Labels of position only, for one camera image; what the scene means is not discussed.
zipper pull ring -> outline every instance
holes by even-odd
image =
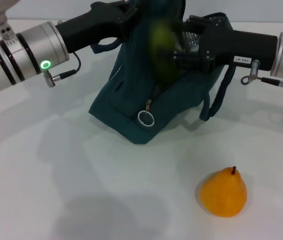
[[[146,102],[146,109],[138,113],[138,121],[144,128],[151,128],[155,125],[154,115],[152,115],[150,112],[151,103],[152,100],[148,99]]]

teal fabric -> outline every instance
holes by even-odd
[[[148,55],[148,31],[154,17],[170,20],[182,17],[185,0],[151,0],[150,14],[141,19],[129,40],[122,44],[109,81],[102,88],[89,112],[134,144],[146,144],[177,114],[209,100],[209,91],[223,67],[211,74],[190,71],[174,85],[152,98],[156,79]],[[151,128],[141,126],[138,113],[152,99]]]

white surface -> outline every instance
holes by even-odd
[[[96,1],[21,0],[9,10],[8,16],[12,19],[70,19],[88,12],[91,3]],[[186,0],[186,4],[186,16],[224,12],[231,21],[283,22],[283,0]]]
[[[283,89],[242,86],[249,70],[238,69],[216,117],[199,124],[199,109],[190,110],[136,146],[88,114],[116,54],[87,48],[80,74],[56,88],[38,76],[0,92],[0,240],[283,240]],[[194,192],[231,166],[249,200],[235,218],[214,217]]]

cable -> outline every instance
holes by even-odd
[[[78,68],[76,70],[73,69],[73,70],[66,71],[66,72],[63,72],[63,73],[59,74],[61,80],[65,79],[65,78],[69,78],[70,76],[75,75],[76,73],[78,73],[80,71],[80,69],[82,67],[82,61],[81,61],[80,57],[77,55],[76,52],[73,52],[73,54],[75,55],[75,57],[78,60]]]
[[[78,68],[76,69],[76,73],[78,73],[80,71],[81,67],[82,67],[82,61],[81,61],[80,57],[77,55],[76,52],[73,52],[73,54],[75,55],[75,57],[78,60]]]

